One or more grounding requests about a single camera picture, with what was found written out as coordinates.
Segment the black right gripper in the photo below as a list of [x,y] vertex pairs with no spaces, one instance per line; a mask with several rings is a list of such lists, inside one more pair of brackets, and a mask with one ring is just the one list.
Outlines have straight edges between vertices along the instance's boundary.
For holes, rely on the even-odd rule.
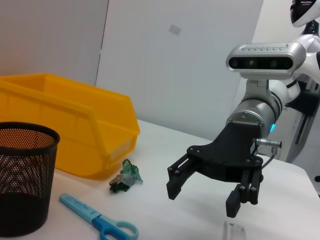
[[251,148],[260,137],[258,125],[231,122],[213,142],[189,147],[185,155],[167,168],[168,198],[174,200],[187,179],[198,172],[222,182],[240,182],[225,202],[227,217],[236,217],[241,204],[257,205],[263,175],[262,164],[256,161],[263,160],[254,156]]

